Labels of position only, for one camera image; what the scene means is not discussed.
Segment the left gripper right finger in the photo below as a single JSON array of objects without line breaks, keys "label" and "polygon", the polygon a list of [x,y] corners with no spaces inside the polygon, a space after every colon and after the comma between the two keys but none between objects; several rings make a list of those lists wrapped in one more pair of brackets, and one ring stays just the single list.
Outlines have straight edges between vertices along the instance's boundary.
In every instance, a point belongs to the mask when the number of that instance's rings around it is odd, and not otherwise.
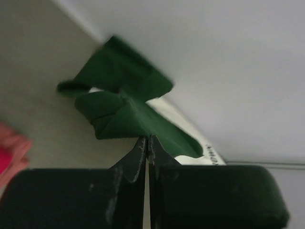
[{"label": "left gripper right finger", "polygon": [[289,211],[264,167],[182,165],[148,142],[153,229],[283,229]]}]

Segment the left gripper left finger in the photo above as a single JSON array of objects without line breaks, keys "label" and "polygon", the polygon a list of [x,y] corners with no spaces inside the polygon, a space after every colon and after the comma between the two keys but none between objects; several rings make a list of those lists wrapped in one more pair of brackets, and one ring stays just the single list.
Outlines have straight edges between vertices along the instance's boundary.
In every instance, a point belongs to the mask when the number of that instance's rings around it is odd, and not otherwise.
[{"label": "left gripper left finger", "polygon": [[3,229],[140,229],[146,140],[108,169],[28,169],[0,200]]}]

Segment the white green printed t-shirt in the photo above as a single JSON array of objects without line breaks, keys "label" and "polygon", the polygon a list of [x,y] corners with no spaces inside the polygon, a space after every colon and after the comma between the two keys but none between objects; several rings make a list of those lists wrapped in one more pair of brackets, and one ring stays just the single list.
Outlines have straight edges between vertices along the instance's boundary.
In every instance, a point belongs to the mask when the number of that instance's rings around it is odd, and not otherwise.
[{"label": "white green printed t-shirt", "polygon": [[118,36],[112,36],[57,92],[74,99],[97,139],[156,136],[184,165],[224,165],[200,131],[164,96],[173,82]]}]

